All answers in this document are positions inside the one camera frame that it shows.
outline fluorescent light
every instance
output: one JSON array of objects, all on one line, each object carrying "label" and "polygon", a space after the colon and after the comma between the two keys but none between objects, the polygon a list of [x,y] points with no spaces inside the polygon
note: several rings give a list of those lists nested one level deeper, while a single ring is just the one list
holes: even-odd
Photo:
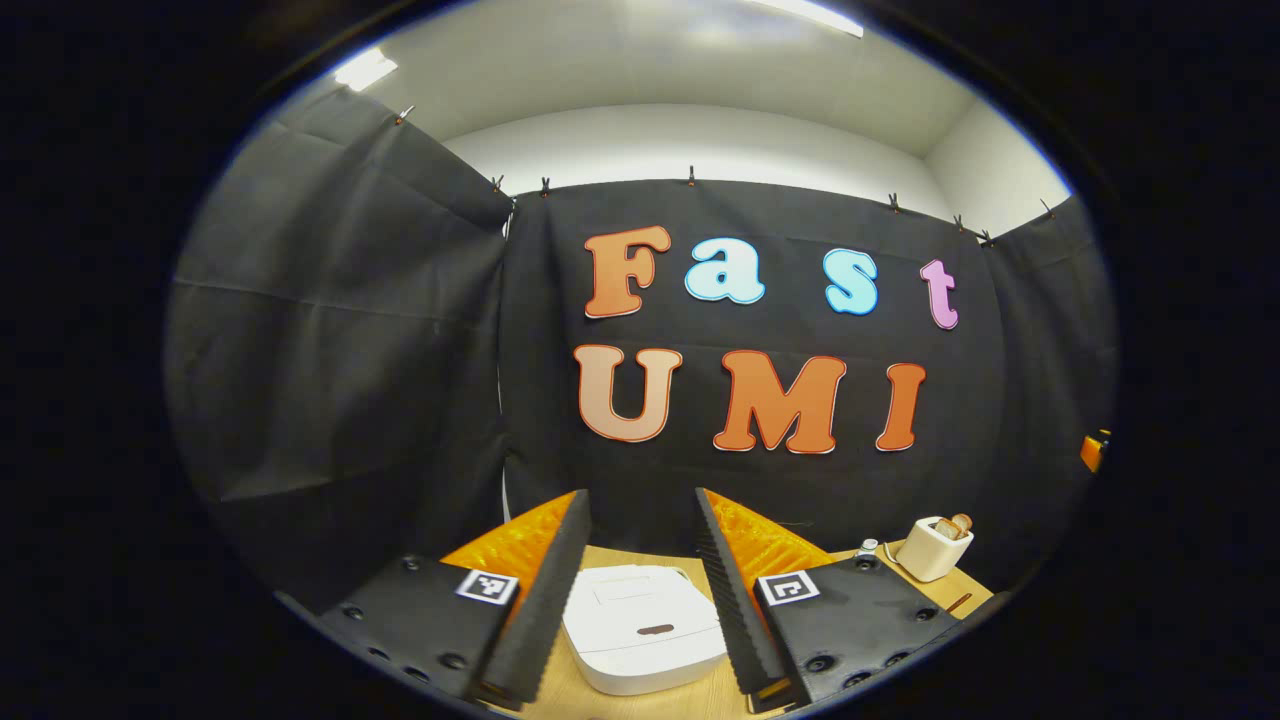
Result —
[{"label": "fluorescent light", "polygon": [[342,85],[351,86],[355,91],[361,91],[374,85],[379,78],[394,70],[398,65],[388,60],[383,51],[374,47],[356,55],[334,72],[334,78]]},{"label": "fluorescent light", "polygon": [[820,5],[809,3],[808,0],[750,0],[751,3],[758,3],[760,5],[768,5],[771,8],[777,8],[780,10],[786,10],[800,15],[801,18],[810,19],[815,23],[822,23],[828,27],[833,27],[841,32],[847,32],[854,37],[863,36],[863,26],[855,23],[854,20],[841,15],[840,13],[833,13]]}]

